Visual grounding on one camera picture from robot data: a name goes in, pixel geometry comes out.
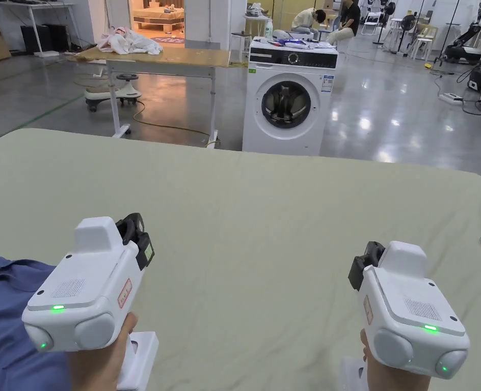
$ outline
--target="washing machine door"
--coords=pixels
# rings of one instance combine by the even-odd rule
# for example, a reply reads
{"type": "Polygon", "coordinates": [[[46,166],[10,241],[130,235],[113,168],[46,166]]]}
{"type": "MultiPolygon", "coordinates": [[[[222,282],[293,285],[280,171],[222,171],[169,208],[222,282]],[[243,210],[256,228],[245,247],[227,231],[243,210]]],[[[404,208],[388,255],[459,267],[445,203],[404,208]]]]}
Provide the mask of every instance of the washing machine door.
{"type": "Polygon", "coordinates": [[[319,75],[276,73],[256,94],[255,118],[260,129],[273,138],[293,139],[304,136],[319,114],[319,91],[310,78],[319,75]]]}

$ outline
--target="blue shirt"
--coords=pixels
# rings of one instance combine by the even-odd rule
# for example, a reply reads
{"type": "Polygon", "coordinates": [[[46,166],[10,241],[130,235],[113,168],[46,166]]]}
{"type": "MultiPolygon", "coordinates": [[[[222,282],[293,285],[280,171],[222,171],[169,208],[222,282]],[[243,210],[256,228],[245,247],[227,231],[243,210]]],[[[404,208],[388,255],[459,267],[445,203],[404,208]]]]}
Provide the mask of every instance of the blue shirt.
{"type": "Polygon", "coordinates": [[[66,354],[38,353],[21,321],[28,300],[53,269],[0,257],[0,391],[71,389],[66,354]]]}

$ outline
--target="finger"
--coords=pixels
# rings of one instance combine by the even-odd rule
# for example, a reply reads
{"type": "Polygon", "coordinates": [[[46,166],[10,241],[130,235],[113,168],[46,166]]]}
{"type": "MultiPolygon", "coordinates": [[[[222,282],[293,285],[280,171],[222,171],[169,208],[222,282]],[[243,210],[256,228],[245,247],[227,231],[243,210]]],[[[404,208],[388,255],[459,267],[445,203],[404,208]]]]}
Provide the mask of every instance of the finger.
{"type": "Polygon", "coordinates": [[[121,328],[121,332],[119,333],[119,337],[123,336],[123,338],[128,338],[128,334],[130,334],[133,328],[137,325],[138,318],[133,312],[129,312],[123,322],[123,327],[121,328]]]}
{"type": "Polygon", "coordinates": [[[366,331],[364,329],[360,330],[360,341],[368,348],[369,342],[367,341],[366,331]]]}

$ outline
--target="washing machine knob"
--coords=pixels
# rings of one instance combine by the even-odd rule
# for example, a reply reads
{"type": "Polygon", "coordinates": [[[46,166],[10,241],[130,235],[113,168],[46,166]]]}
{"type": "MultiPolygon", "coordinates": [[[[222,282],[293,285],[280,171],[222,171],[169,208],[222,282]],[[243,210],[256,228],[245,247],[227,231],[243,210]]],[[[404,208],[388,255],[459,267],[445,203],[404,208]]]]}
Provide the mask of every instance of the washing machine knob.
{"type": "Polygon", "coordinates": [[[297,53],[289,53],[287,60],[291,65],[294,65],[299,62],[299,55],[297,53]]]}

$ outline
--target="bed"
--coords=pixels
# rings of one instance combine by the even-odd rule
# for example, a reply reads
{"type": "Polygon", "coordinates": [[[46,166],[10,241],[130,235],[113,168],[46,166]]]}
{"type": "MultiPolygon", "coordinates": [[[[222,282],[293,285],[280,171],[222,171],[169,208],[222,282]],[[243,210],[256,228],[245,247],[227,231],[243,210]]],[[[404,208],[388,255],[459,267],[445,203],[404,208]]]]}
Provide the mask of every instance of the bed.
{"type": "Polygon", "coordinates": [[[424,249],[471,339],[431,390],[481,391],[480,176],[45,129],[0,138],[0,256],[57,265],[83,218],[131,212],[155,248],[132,306],[135,331],[159,338],[148,391],[336,390],[341,358],[362,357],[353,257],[394,239],[424,249]]]}
{"type": "Polygon", "coordinates": [[[176,8],[170,14],[167,14],[164,10],[164,7],[134,9],[132,11],[133,21],[139,25],[140,29],[143,24],[162,25],[164,32],[172,31],[175,25],[184,24],[184,8],[176,8]]]}

